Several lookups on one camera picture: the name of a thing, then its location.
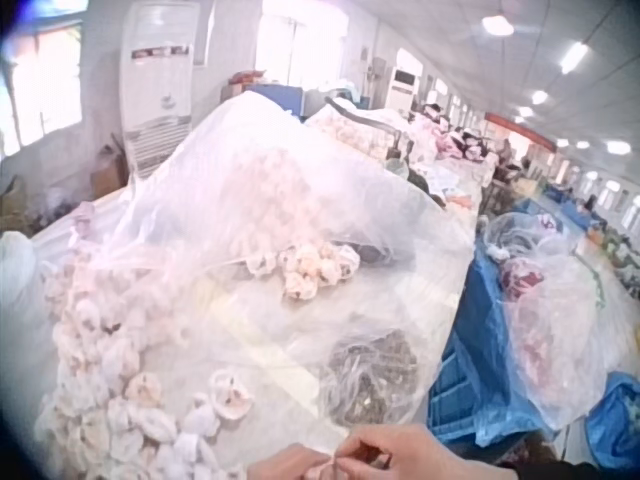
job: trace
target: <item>air conditioner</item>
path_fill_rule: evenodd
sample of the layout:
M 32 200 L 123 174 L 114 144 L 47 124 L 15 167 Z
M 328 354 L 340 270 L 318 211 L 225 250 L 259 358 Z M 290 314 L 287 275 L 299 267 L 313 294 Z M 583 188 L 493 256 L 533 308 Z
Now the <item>air conditioner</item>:
M 385 108 L 396 110 L 403 117 L 408 116 L 413 96 L 418 91 L 419 80 L 416 75 L 395 67 L 391 71 L 387 98 L 384 103 Z
M 131 172 L 146 178 L 191 132 L 191 75 L 199 5 L 134 3 L 120 56 L 120 112 Z

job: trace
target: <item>worker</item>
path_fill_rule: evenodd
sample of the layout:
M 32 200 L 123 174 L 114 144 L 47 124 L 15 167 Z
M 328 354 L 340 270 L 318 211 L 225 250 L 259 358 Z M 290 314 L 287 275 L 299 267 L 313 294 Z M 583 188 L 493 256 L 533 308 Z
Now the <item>worker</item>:
M 595 467 L 566 462 L 494 467 L 463 460 L 449 451 L 422 425 L 369 425 L 356 428 L 338 447 L 334 467 L 316 478 L 331 480 L 335 470 L 350 480 L 587 480 L 605 479 Z M 314 467 L 329 465 L 329 455 L 293 445 L 249 467 L 248 480 L 304 478 Z
M 498 150 L 498 165 L 501 167 L 506 167 L 513 160 L 513 149 L 511 148 L 511 142 L 509 142 L 508 138 L 505 138 L 504 144 L 501 150 Z
M 598 197 L 596 197 L 595 195 L 591 194 L 589 196 L 589 199 L 584 203 L 584 209 L 592 212 L 593 211 L 593 207 L 596 206 L 596 200 L 598 200 Z

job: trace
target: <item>ceiling light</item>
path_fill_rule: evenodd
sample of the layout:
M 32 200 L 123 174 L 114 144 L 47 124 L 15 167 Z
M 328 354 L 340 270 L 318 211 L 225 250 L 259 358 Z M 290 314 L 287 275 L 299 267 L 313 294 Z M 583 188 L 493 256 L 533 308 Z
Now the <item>ceiling light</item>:
M 576 68 L 578 63 L 580 63 L 580 60 L 582 60 L 582 57 L 587 53 L 587 50 L 589 50 L 589 47 L 584 43 L 576 43 L 571 47 L 560 63 L 562 66 L 562 73 L 566 75 Z
M 531 97 L 531 100 L 533 101 L 534 105 L 540 105 L 542 102 L 544 102 L 547 99 L 548 96 L 549 95 L 547 95 L 547 92 L 538 90 L 533 94 L 533 96 Z
M 529 107 L 520 107 L 519 110 L 522 117 L 530 117 L 531 115 L 533 115 L 533 110 L 531 110 Z
M 619 140 L 613 140 L 607 142 L 607 150 L 614 155 L 626 155 L 631 151 L 631 145 L 627 142 L 621 142 Z
M 504 18 L 504 15 L 484 17 L 482 19 L 482 26 L 491 35 L 496 35 L 498 37 L 508 37 L 509 35 L 513 35 L 514 32 L 513 25 Z

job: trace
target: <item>plastic bag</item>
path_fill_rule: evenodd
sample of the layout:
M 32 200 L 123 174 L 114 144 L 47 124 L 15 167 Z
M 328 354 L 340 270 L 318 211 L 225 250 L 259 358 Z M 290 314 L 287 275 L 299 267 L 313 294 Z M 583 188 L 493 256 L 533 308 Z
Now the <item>plastic bag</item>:
M 37 271 L 37 258 L 31 241 L 19 232 L 0 236 L 0 311 L 5 314 L 22 297 Z
M 398 112 L 391 109 L 358 110 L 348 100 L 341 98 L 334 100 L 360 117 L 378 120 L 404 132 L 405 135 L 400 141 L 399 149 L 400 151 L 406 151 L 407 143 L 410 140 L 411 127 Z M 387 150 L 394 143 L 393 135 L 390 133 L 349 120 L 340 115 L 331 105 L 323 107 L 318 113 L 309 118 L 305 125 L 355 148 L 378 161 L 381 165 L 386 163 Z
M 570 256 L 538 257 L 536 264 L 536 282 L 505 304 L 506 320 L 523 394 L 558 430 L 602 398 L 607 371 L 589 271 Z
M 489 223 L 484 242 L 507 250 L 512 257 L 567 255 L 573 244 L 558 228 L 549 214 L 506 213 Z
M 640 470 L 640 383 L 614 372 L 607 393 L 585 421 L 587 442 L 602 468 Z
M 220 369 L 245 415 L 217 433 L 227 470 L 292 442 L 331 451 L 341 425 L 410 420 L 437 373 L 432 345 L 449 333 L 452 262 L 466 267 L 471 241 L 408 182 L 264 97 L 225 102 L 136 188 L 111 237 L 79 245 L 63 269 L 58 386 L 39 423 L 49 453 L 76 471 L 108 459 L 82 429 L 124 395 L 159 405 L 133 406 L 142 433 L 164 442 L 127 452 L 135 465 L 190 472 L 211 455 L 189 450 L 184 415 L 207 408 Z M 312 299 L 283 298 L 290 248 L 305 252 L 296 272 L 320 281 L 313 252 L 327 244 L 352 250 L 359 269 Z M 131 387 L 142 368 L 147 380 Z

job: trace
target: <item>table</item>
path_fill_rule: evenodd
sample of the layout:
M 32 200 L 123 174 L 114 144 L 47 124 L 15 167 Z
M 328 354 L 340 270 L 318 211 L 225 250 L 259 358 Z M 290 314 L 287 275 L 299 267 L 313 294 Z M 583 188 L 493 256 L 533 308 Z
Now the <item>table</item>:
M 108 234 L 116 227 L 126 210 L 130 193 L 124 189 L 95 202 L 94 227 L 99 235 Z M 451 221 L 456 222 L 456 228 L 469 238 L 474 235 L 479 193 L 478 186 L 473 210 L 455 205 L 449 208 Z M 71 223 L 69 217 L 64 217 L 33 238 L 41 260 L 56 263 L 64 257 Z M 324 311 L 329 305 L 340 311 L 340 302 L 350 303 L 347 301 L 349 298 L 361 297 L 364 291 L 371 292 L 372 285 L 379 292 L 393 292 L 412 318 L 425 319 L 424 323 L 415 325 L 425 341 L 414 345 L 414 348 L 421 348 L 421 354 L 428 358 L 422 378 L 426 394 L 437 375 L 449 338 L 473 244 L 469 242 L 467 250 L 458 252 L 453 258 L 447 255 L 435 259 L 433 256 L 424 257 L 421 252 L 428 251 L 428 248 L 429 245 L 418 245 L 415 262 L 428 262 L 427 267 L 446 271 L 445 277 L 427 279 L 412 274 L 411 270 L 397 270 L 389 274 L 382 269 L 362 269 L 353 281 L 336 290 L 340 294 L 319 296 L 309 305 L 299 308 L 296 318 L 301 324 L 309 321 L 316 312 L 323 310 L 323 304 Z M 144 355 L 144 368 L 156 372 L 163 384 L 167 411 L 181 416 L 190 394 L 204 388 L 213 369 L 226 365 L 224 358 L 212 348 L 212 345 L 224 344 L 235 351 L 235 359 L 244 359 L 233 367 L 255 396 L 256 403 L 235 431 L 223 430 L 219 434 L 216 453 L 222 465 L 264 458 L 292 441 L 332 451 L 346 431 L 330 424 L 318 410 L 316 395 L 319 383 L 315 366 L 305 365 L 303 358 L 289 356 L 289 352 L 278 349 L 275 342 L 265 339 L 264 331 L 248 321 L 252 317 L 247 315 L 245 305 L 238 301 L 243 294 L 260 296 L 265 299 L 268 311 L 275 311 L 274 299 L 280 298 L 278 282 L 275 279 L 263 283 L 240 281 L 235 283 L 236 290 L 232 292 L 225 287 L 206 278 L 197 285 L 188 348 L 166 345 Z M 0 335 L 0 378 L 2 388 L 7 392 L 3 398 L 3 409 L 12 419 L 11 427 L 25 439 L 25 448 L 32 452 L 38 451 L 32 441 L 32 426 L 41 398 L 54 389 L 57 372 L 57 354 L 51 339 L 53 325 L 47 318 L 39 288 L 39 282 L 35 281 L 20 310 L 14 312 L 9 321 L 3 319 Z M 385 308 L 392 306 L 369 299 L 362 303 L 360 310 L 364 314 L 376 315 Z M 336 331 L 341 328 L 340 320 L 339 317 L 331 320 Z M 274 359 L 280 362 L 279 368 L 268 368 L 267 363 Z

